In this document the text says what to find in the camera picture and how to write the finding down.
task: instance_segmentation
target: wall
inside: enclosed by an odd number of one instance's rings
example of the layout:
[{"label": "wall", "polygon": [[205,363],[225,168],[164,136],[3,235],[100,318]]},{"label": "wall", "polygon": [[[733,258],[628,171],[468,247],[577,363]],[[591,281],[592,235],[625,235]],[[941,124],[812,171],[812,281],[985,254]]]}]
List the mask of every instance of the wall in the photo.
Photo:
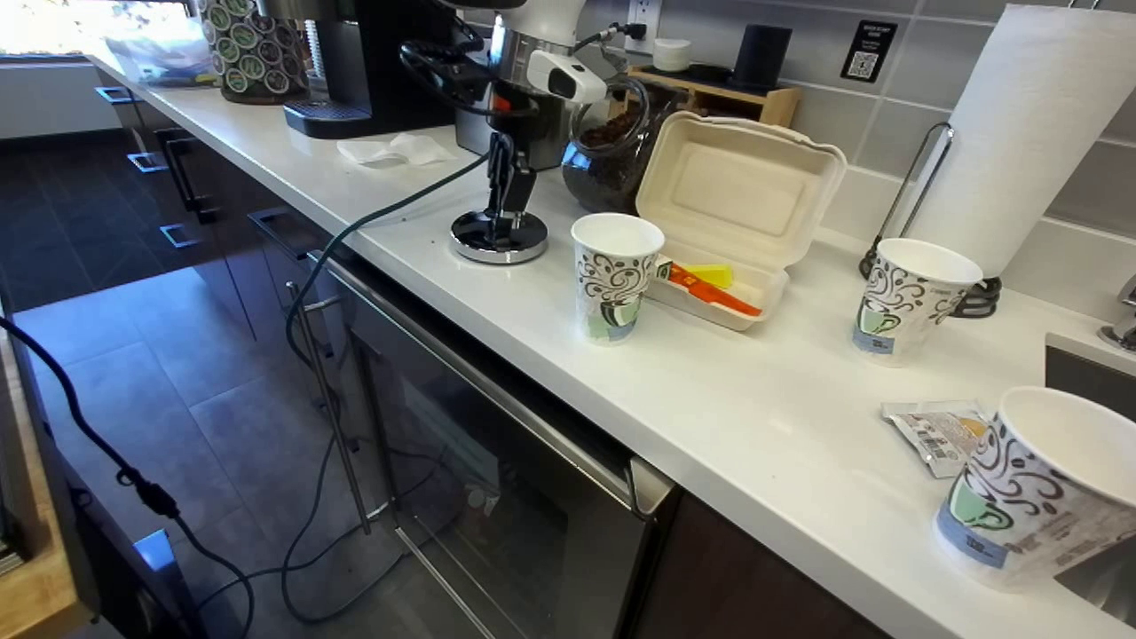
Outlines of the wall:
[{"label": "wall", "polygon": [[118,126],[92,65],[0,65],[0,139]]},{"label": "wall", "polygon": [[[850,158],[832,230],[871,240],[922,132],[946,119],[1002,13],[1002,0],[663,0],[660,35],[694,39],[694,60],[735,66],[746,23],[784,23],[781,81],[799,85],[799,124],[838,142]],[[873,85],[844,81],[841,65],[864,19],[900,35]],[[625,21],[625,0],[592,0],[584,29]],[[1136,273],[1136,97],[1070,176],[1006,281],[1090,317]]]}]

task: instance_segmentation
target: white wall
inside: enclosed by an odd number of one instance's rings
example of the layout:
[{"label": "white wall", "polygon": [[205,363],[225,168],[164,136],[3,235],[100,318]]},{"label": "white wall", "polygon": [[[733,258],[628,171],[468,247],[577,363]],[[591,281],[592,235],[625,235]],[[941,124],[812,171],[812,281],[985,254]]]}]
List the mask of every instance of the white wall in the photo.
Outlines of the white wall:
[{"label": "white wall", "polygon": [[118,126],[92,65],[0,65],[0,139]]}]

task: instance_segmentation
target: gray tile backsplash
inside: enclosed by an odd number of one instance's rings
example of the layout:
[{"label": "gray tile backsplash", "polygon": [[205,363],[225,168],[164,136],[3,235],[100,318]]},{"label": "gray tile backsplash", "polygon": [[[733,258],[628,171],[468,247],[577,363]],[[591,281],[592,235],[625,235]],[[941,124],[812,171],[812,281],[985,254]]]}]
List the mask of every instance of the gray tile backsplash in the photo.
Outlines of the gray tile backsplash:
[{"label": "gray tile backsplash", "polygon": [[[621,21],[621,0],[591,0],[592,23]],[[735,66],[746,23],[784,23],[784,85],[804,90],[796,126],[836,142],[857,168],[901,176],[922,132],[963,97],[1006,0],[663,0],[660,35],[694,39],[703,65]],[[873,85],[844,81],[860,21],[896,21],[900,35]],[[1052,217],[1136,238],[1136,97],[1067,185]]]}]

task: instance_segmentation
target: coffee machine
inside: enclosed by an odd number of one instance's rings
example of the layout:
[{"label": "coffee machine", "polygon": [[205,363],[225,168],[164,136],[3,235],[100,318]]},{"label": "coffee machine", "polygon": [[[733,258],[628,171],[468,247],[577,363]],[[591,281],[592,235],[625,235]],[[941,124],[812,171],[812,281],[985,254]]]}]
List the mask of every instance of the coffee machine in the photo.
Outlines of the coffee machine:
[{"label": "coffee machine", "polygon": [[454,119],[454,105],[398,65],[404,39],[451,46],[451,6],[436,0],[273,0],[270,10],[305,21],[308,97],[286,105],[294,132],[353,139]]}]

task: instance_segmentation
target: dishwasher handle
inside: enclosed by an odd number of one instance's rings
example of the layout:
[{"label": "dishwasher handle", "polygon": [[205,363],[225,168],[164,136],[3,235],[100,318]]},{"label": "dishwasher handle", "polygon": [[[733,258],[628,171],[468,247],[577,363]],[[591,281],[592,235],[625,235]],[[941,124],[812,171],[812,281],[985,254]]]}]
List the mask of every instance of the dishwasher handle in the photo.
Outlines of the dishwasher handle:
[{"label": "dishwasher handle", "polygon": [[496,403],[507,417],[515,417],[525,434],[533,434],[546,451],[553,451],[565,464],[584,471],[592,485],[600,485],[625,511],[655,517],[660,511],[660,504],[674,494],[674,482],[639,459],[631,459],[625,469],[610,469],[603,459],[591,455],[565,428],[546,421],[524,397],[515,397],[507,388],[502,388],[481,367],[474,367],[461,351],[454,351],[434,331],[416,322],[404,309],[398,309],[390,297],[372,291],[366,281],[360,281],[345,264],[326,258],[326,269],[370,311],[385,317],[398,333],[404,333],[426,355],[445,363],[460,380],[467,380],[474,389],[481,389],[492,403]]}]

